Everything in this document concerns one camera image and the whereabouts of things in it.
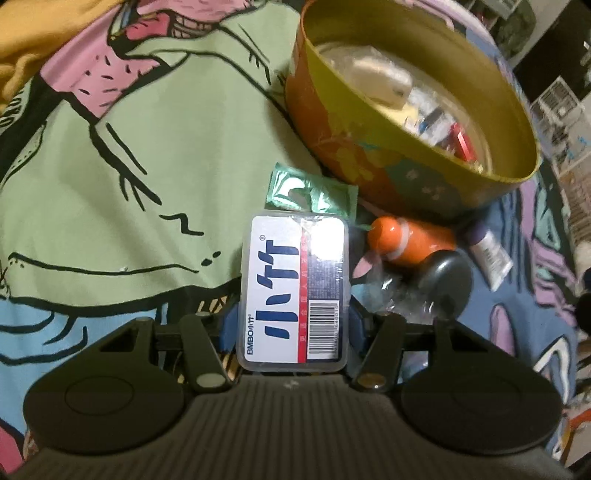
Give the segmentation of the green foil sachet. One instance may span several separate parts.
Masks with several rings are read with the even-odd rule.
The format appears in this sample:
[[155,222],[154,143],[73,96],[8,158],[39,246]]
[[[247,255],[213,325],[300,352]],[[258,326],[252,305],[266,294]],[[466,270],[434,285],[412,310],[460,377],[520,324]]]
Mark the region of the green foil sachet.
[[276,163],[266,192],[266,208],[334,215],[354,222],[359,188]]

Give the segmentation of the white tube purple cap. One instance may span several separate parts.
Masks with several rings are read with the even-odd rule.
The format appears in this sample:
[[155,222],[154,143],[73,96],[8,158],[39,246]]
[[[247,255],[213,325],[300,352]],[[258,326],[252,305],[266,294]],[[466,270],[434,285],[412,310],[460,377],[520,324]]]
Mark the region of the white tube purple cap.
[[495,234],[480,221],[471,224],[466,238],[490,290],[496,292],[512,270],[513,260]]

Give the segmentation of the white soap packet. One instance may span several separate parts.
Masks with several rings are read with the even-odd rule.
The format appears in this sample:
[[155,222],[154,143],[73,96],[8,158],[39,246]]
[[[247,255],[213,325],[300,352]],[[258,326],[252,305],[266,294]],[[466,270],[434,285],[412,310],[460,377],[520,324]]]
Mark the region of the white soap packet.
[[377,56],[349,58],[342,64],[342,77],[370,100],[396,110],[405,106],[414,85],[407,69]]

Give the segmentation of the yellow fleece blanket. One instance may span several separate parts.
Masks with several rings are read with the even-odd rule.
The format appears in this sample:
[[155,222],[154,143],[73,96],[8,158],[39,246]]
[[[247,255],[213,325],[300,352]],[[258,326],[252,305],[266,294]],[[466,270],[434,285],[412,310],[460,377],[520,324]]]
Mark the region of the yellow fleece blanket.
[[1,108],[43,64],[114,0],[3,1],[1,3]]

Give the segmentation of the round gold tin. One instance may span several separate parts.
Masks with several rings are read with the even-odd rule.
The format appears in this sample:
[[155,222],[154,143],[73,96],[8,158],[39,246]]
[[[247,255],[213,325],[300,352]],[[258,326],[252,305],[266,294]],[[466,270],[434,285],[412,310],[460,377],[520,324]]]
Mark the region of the round gold tin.
[[[349,58],[389,59],[413,76],[400,110],[342,77]],[[304,144],[363,199],[448,221],[529,180],[541,163],[526,106],[500,64],[451,23],[396,1],[310,1],[301,10],[287,110]],[[459,123],[478,159],[448,146]]]

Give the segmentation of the green jacket hanging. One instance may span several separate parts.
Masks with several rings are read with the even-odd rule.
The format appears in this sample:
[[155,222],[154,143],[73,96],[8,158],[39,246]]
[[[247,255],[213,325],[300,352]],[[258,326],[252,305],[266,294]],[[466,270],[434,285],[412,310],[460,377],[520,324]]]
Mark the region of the green jacket hanging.
[[499,19],[491,30],[497,47],[506,59],[520,53],[531,38],[537,24],[529,0],[522,0],[506,19]]

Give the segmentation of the orange tube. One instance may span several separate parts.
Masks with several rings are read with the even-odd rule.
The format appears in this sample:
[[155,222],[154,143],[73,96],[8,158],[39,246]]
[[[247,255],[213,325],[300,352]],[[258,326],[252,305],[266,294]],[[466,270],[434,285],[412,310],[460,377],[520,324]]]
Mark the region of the orange tube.
[[368,233],[370,248],[383,259],[403,267],[414,267],[438,251],[454,251],[454,232],[446,227],[403,217],[377,218]]

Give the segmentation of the red clear lighter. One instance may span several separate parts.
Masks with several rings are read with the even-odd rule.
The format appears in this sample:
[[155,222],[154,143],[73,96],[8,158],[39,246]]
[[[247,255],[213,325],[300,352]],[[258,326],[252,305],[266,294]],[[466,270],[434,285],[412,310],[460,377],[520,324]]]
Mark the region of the red clear lighter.
[[453,154],[465,163],[472,164],[478,159],[468,133],[459,123],[454,123],[450,128],[448,146]]

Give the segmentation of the white blue plastic box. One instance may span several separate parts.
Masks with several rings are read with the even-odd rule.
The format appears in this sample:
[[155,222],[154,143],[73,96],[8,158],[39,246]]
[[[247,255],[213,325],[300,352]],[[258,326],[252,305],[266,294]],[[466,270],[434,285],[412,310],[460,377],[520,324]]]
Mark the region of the white blue plastic box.
[[236,352],[251,372],[332,373],[349,346],[349,229],[331,215],[266,211],[242,248]]

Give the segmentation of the black round case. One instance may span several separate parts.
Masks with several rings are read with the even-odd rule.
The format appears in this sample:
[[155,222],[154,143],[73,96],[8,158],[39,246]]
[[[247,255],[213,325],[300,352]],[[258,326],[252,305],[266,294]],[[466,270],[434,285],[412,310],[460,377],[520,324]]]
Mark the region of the black round case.
[[420,263],[415,285],[434,317],[458,320],[472,294],[473,275],[462,254],[440,250]]

